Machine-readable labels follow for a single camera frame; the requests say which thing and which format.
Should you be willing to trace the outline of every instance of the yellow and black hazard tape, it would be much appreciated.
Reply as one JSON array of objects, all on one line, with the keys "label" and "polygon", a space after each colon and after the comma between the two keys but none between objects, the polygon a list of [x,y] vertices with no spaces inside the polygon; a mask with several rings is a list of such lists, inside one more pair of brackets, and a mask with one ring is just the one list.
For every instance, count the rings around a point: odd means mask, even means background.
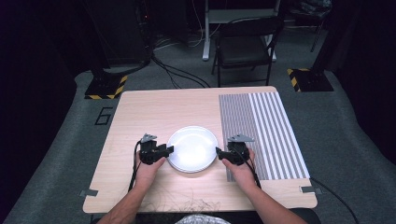
[{"label": "yellow and black hazard tape", "polygon": [[121,93],[122,89],[125,86],[126,79],[128,77],[125,76],[120,80],[120,85],[117,87],[117,90],[115,91],[114,94],[109,94],[109,95],[101,95],[101,94],[96,94],[96,95],[85,95],[85,99],[92,99],[92,100],[105,100],[105,99],[116,99],[118,98]]},{"label": "yellow and black hazard tape", "polygon": [[290,77],[291,85],[293,86],[295,91],[301,91],[300,86],[298,85],[297,78],[294,75],[294,71],[309,71],[309,69],[301,68],[301,69],[288,69],[288,74]]}]

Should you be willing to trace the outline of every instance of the chair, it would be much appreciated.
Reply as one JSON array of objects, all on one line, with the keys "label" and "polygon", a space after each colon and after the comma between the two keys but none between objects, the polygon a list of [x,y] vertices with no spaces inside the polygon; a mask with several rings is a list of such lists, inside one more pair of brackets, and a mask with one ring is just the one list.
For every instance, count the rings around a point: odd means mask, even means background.
[{"label": "chair", "polygon": [[[218,68],[218,87],[220,87],[220,70],[268,65],[267,76],[264,79],[268,86],[274,48],[279,33],[283,29],[283,20],[278,17],[247,18],[230,21],[219,31],[216,40],[216,54],[212,66]],[[269,44],[263,40],[269,36]]]},{"label": "chair", "polygon": [[315,31],[315,41],[312,45],[311,52],[314,51],[318,42],[320,32],[326,17],[332,11],[331,0],[292,0],[289,7],[289,14],[295,19],[303,19],[318,24]]}]

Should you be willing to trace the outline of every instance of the forearm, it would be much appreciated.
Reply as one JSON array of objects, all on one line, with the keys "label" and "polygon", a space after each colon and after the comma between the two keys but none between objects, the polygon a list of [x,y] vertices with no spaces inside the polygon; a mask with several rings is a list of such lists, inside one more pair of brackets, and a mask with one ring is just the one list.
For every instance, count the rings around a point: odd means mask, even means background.
[{"label": "forearm", "polygon": [[110,212],[101,218],[99,223],[132,223],[147,191],[148,188],[139,188],[135,186],[110,210]]},{"label": "forearm", "polygon": [[245,189],[247,197],[255,207],[262,222],[265,224],[273,223],[305,223],[300,217],[285,208],[282,204],[275,201],[267,193],[257,186]]}]

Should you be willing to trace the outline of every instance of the white plate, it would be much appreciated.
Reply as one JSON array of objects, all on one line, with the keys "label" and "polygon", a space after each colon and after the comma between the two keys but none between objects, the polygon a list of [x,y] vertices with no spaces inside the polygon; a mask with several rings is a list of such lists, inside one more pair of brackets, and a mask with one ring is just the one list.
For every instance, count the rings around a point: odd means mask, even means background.
[{"label": "white plate", "polygon": [[174,146],[168,161],[175,169],[195,173],[203,171],[216,158],[218,140],[206,128],[189,126],[175,132],[167,146]]}]

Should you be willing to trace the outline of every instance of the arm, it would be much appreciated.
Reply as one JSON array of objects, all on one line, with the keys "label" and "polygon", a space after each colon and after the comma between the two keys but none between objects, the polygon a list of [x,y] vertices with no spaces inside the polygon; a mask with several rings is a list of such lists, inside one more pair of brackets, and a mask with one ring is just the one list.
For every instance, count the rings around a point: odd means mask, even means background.
[{"label": "arm", "polygon": [[[139,153],[137,153],[136,163],[140,163]],[[136,217],[137,210],[143,202],[143,198],[149,191],[149,187],[154,182],[158,169],[165,162],[165,158],[160,158],[151,165],[140,163],[137,170],[134,187],[108,212],[98,224],[104,223],[132,223]]]},{"label": "arm", "polygon": [[[254,152],[249,150],[251,163],[254,163]],[[292,213],[289,209],[271,198],[267,193],[257,187],[253,174],[246,164],[234,165],[226,159],[221,160],[223,164],[231,170],[239,188],[245,192],[250,199],[262,222],[272,223],[305,223],[300,217]]]}]

